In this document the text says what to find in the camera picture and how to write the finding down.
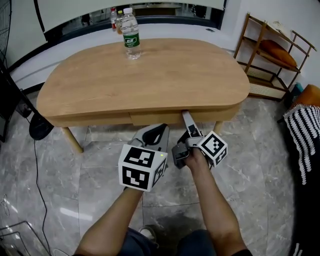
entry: bottle cap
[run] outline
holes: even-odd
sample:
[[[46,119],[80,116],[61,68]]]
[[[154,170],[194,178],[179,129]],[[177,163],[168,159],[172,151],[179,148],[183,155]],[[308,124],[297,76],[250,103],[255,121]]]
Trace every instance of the bottle cap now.
[[[132,14],[133,10],[132,10],[131,7],[130,8],[125,8],[125,9],[123,9],[123,12],[124,12],[124,14]]]

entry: table leg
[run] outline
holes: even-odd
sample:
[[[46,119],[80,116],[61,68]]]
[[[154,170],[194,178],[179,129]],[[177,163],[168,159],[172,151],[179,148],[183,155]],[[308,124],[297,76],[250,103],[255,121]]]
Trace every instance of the table leg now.
[[[64,132],[64,135],[67,137],[69,140],[72,148],[77,151],[78,153],[82,153],[84,150],[83,148],[79,145],[78,141],[76,140],[75,136],[72,134],[70,131],[69,127],[61,127],[61,129]]]
[[[214,128],[213,128],[213,131],[216,133],[216,134],[220,134],[220,131],[221,131],[221,128],[222,128],[222,125],[224,124],[223,121],[216,121],[215,122],[215,125],[214,125]]]

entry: wire rack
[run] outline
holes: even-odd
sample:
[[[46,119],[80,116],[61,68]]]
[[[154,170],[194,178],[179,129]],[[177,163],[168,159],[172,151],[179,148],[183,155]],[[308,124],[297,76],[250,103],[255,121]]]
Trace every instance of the wire rack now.
[[[11,0],[0,0],[0,60],[7,66],[6,53],[11,22]]]

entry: green bottle label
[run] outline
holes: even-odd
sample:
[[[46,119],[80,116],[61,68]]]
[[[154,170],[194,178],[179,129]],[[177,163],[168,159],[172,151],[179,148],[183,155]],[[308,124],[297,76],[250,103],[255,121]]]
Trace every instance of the green bottle label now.
[[[140,45],[139,33],[132,35],[123,35],[124,46],[127,48],[136,47]]]

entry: person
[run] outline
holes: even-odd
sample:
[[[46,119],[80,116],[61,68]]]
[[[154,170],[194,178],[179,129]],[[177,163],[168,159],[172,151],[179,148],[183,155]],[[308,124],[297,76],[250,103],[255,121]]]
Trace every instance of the person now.
[[[198,148],[185,160],[198,192],[206,230],[196,230],[177,245],[177,256],[252,256],[231,207],[219,191],[208,162]],[[129,228],[143,191],[127,188],[84,234],[77,256],[152,256],[158,245],[150,227]]]

